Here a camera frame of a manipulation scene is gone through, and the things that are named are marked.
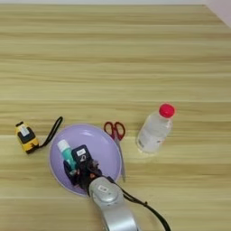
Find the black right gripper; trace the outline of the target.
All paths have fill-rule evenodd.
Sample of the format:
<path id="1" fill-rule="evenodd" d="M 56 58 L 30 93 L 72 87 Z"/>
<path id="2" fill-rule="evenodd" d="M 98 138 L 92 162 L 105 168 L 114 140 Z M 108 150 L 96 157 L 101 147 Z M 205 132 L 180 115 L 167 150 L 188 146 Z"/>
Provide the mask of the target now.
<path id="1" fill-rule="evenodd" d="M 63 165 L 71 184 L 82 189 L 88 189 L 93 180 L 102 176 L 102 171 L 98 168 L 97 161 L 81 163 L 77 170 L 72 170 L 67 161 L 64 161 Z"/>

